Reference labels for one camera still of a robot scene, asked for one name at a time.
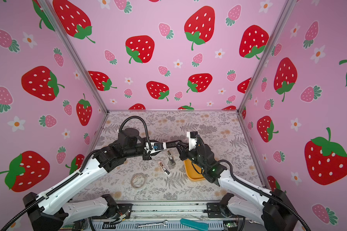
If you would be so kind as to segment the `pink white stapler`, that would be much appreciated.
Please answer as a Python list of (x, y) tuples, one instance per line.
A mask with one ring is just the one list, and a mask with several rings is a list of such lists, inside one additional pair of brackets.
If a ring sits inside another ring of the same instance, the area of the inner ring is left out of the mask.
[(163, 171), (167, 176), (170, 176), (170, 175), (171, 175), (170, 170), (169, 170), (162, 162), (159, 162), (159, 165), (160, 165), (162, 171)]

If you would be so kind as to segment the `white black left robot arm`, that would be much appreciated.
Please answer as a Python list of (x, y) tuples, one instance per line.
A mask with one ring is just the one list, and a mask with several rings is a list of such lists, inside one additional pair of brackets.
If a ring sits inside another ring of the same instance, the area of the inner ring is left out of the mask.
[(66, 208), (68, 201), (87, 185), (122, 165), (126, 159), (142, 156), (150, 160), (156, 153), (149, 137), (141, 138), (136, 129), (120, 126), (118, 139), (107, 147), (92, 151), (79, 169), (41, 194), (29, 193), (23, 199), (25, 208), (15, 215), (2, 230), (6, 231), (21, 216), (28, 214), (35, 231), (57, 231), (62, 226), (83, 218), (111, 217), (117, 205), (109, 195), (96, 202), (83, 201)]

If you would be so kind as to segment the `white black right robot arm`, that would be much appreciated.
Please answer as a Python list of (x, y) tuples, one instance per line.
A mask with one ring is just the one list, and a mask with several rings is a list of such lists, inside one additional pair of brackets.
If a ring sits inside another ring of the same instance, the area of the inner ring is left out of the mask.
[(164, 148), (176, 148), (181, 160), (190, 160), (202, 170), (202, 176), (210, 183), (227, 189), (241, 197), (227, 202), (227, 209), (233, 215), (249, 218), (268, 231), (292, 231), (297, 223), (305, 230), (310, 227), (297, 213), (286, 193), (254, 185), (234, 174), (232, 164), (227, 160), (215, 160), (215, 154), (200, 135), (189, 137), (189, 141), (170, 141)]

